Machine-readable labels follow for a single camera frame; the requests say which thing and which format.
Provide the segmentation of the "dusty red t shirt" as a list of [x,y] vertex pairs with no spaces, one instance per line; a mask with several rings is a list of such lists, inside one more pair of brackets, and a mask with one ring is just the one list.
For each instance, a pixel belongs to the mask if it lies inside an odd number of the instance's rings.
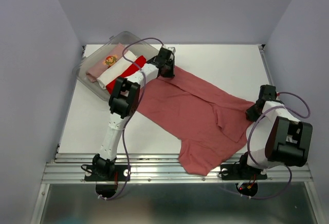
[[174,78],[146,84],[138,111],[181,141],[187,173],[206,176],[246,145],[252,105],[177,67]]

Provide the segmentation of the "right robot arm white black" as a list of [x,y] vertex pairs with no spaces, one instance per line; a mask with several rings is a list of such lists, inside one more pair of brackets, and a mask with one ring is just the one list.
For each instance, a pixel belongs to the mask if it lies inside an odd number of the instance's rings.
[[[279,99],[281,94],[287,94],[298,98],[306,107],[307,114],[302,115]],[[266,174],[270,168],[283,165],[287,167],[302,167],[306,164],[313,126],[303,122],[298,117],[307,119],[310,117],[309,105],[297,94],[291,92],[277,92],[272,85],[260,86],[258,99],[253,106],[247,109],[246,118],[254,125],[247,138],[247,152],[241,156],[236,171],[239,176]],[[264,148],[257,151],[250,149],[252,134],[256,126],[263,119],[271,122],[272,128]]]

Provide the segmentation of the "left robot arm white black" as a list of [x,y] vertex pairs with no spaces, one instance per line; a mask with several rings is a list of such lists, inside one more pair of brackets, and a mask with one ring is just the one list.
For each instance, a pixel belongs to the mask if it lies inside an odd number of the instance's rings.
[[101,147],[88,170],[90,174],[104,180],[115,175],[118,144],[127,123],[139,106],[143,96],[141,89],[158,77],[174,77],[175,48],[162,46],[150,60],[143,56],[137,58],[127,51],[119,61],[127,67],[110,74],[111,82],[106,85],[110,94],[109,123]]

